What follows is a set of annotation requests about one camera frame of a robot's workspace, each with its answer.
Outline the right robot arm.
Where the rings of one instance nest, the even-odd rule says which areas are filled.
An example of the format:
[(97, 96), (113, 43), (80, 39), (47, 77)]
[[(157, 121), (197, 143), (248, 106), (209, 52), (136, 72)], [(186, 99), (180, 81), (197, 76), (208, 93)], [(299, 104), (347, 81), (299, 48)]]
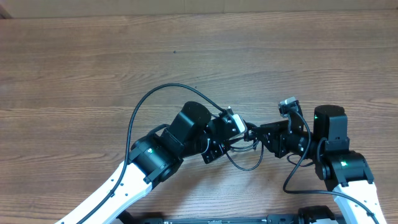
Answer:
[(385, 223), (371, 168), (362, 154), (349, 148), (348, 118), (344, 108), (317, 106), (312, 130), (298, 101), (280, 103), (279, 112), (283, 121), (255, 128), (256, 138), (278, 158), (299, 156), (294, 165), (296, 169), (309, 159), (326, 186), (324, 190), (289, 190), (287, 184), (292, 176), (288, 175), (283, 191), (331, 195), (346, 223)]

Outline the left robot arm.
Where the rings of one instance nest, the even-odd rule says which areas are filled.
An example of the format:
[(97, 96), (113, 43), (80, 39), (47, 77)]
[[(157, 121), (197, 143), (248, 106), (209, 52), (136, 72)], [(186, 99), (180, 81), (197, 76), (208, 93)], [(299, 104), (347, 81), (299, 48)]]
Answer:
[(212, 118), (205, 106), (194, 101), (185, 103), (172, 124), (161, 129), (161, 135), (153, 130), (137, 140), (127, 164), (120, 164), (99, 189), (59, 222), (111, 223), (174, 175), (185, 157), (201, 154), (208, 164), (228, 151), (227, 141), (248, 130), (231, 109)]

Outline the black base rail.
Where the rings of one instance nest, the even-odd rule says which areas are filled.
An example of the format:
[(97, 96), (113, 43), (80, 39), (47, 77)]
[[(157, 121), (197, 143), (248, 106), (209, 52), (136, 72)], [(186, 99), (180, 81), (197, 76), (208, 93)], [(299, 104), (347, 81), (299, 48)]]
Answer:
[(229, 217), (229, 218), (165, 218), (161, 213), (148, 213), (133, 217), (123, 211), (113, 224), (344, 224), (342, 215), (334, 214), (326, 205), (298, 209), (291, 214), (268, 214), (264, 217)]

